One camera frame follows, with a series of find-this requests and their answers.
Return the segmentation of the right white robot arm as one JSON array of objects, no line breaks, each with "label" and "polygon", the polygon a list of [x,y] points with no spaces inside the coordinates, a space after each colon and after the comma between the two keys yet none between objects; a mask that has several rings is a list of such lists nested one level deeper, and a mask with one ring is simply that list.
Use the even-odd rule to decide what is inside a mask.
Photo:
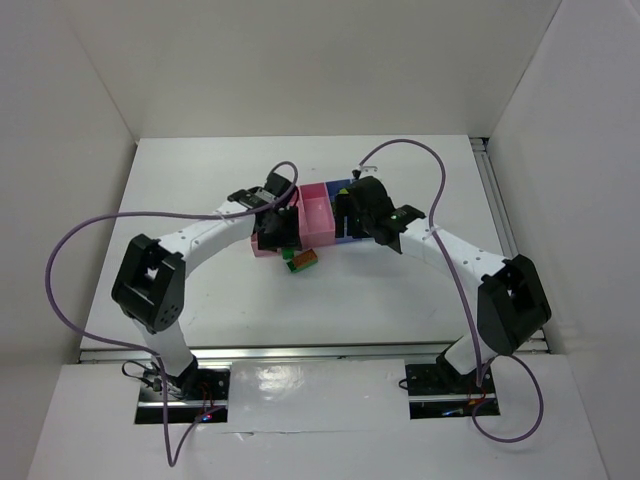
[{"label": "right white robot arm", "polygon": [[490,360],[513,354],[551,317],[531,259],[486,252],[438,227],[431,213],[395,206],[373,176],[337,194],[335,217],[337,236],[371,238],[453,279],[469,331],[436,359],[435,375],[443,384],[480,375]]}]

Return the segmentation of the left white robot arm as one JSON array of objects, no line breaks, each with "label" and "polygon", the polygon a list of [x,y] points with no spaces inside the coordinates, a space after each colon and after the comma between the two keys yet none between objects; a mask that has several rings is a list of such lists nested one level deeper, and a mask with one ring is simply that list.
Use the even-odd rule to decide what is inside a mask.
[{"label": "left white robot arm", "polygon": [[186,280],[225,248],[255,235],[271,251],[300,249],[298,188],[271,172],[262,186],[230,194],[213,212],[159,238],[144,234],[128,244],[112,288],[112,299],[163,363],[168,383],[187,396],[203,381],[196,357],[179,324]]}]

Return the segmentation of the dark blue bin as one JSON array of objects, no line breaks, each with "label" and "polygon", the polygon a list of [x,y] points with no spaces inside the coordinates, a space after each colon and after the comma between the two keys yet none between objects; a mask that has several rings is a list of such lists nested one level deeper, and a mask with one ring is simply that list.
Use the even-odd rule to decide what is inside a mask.
[{"label": "dark blue bin", "polygon": [[[332,210],[332,214],[333,214],[333,219],[334,219],[334,202],[335,202],[335,197],[338,194],[339,190],[341,188],[347,188],[349,185],[351,184],[351,181],[349,179],[343,179],[343,180],[333,180],[333,181],[329,181],[326,183],[326,187],[327,187],[327,192],[328,192],[328,196],[329,196],[329,201],[330,201],[330,206],[331,206],[331,210]],[[356,242],[356,241],[361,241],[362,238],[361,237],[357,237],[352,235],[351,237],[347,237],[347,238],[336,238],[335,237],[335,243],[336,244],[346,244],[346,243],[350,243],[350,242]]]}]

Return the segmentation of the large pink bin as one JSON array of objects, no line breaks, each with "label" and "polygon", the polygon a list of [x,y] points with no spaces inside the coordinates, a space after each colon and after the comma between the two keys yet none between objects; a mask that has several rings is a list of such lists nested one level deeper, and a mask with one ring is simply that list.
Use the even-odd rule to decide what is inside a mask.
[{"label": "large pink bin", "polygon": [[250,238],[251,248],[255,257],[278,255],[280,247],[272,234],[256,232]]}]

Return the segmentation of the narrow pink bin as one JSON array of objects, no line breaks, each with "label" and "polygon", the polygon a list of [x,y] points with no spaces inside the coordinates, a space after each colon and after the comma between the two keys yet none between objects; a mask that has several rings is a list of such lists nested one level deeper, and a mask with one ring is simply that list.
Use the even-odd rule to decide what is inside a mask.
[{"label": "narrow pink bin", "polygon": [[300,186],[300,237],[304,249],[335,243],[335,221],[325,183]]}]

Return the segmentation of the aluminium side rail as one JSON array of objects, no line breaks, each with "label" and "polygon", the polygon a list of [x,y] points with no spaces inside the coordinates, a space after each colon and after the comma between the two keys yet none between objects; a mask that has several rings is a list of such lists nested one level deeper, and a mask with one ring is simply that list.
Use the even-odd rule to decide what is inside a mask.
[{"label": "aluminium side rail", "polygon": [[[513,257],[518,253],[518,248],[506,205],[498,185],[497,176],[488,153],[488,139],[483,137],[470,137],[469,141],[496,227],[501,249],[506,256]],[[519,353],[531,355],[550,354],[551,350],[544,330],[537,330],[532,337],[520,347]]]}]

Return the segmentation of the aluminium front rail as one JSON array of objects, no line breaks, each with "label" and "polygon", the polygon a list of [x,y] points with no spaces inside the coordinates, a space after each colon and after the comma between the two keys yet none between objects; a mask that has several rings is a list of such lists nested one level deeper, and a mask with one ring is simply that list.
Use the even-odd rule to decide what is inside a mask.
[{"label": "aluminium front rail", "polygon": [[431,357],[452,345],[451,342],[335,344],[312,346],[194,348],[199,361],[341,359],[378,357]]}]

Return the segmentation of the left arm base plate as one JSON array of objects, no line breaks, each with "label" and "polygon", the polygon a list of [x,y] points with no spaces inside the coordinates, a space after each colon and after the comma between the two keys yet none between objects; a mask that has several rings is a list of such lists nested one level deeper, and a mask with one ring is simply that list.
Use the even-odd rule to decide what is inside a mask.
[{"label": "left arm base plate", "polygon": [[[134,423],[160,425],[163,423],[163,402],[160,375],[145,368],[141,378]],[[202,423],[226,423],[231,380],[229,367],[204,368],[194,386],[185,391],[168,385],[168,423],[189,424],[203,415]]]}]

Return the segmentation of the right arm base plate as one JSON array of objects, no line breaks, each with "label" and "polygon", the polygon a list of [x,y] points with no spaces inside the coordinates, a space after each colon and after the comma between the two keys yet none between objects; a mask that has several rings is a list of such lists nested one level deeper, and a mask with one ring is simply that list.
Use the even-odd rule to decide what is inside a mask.
[{"label": "right arm base plate", "polygon": [[411,420],[470,417],[479,406],[479,416],[499,416],[496,388],[489,371],[481,387],[470,374],[446,384],[436,375],[435,364],[406,364],[398,387],[408,394]]}]

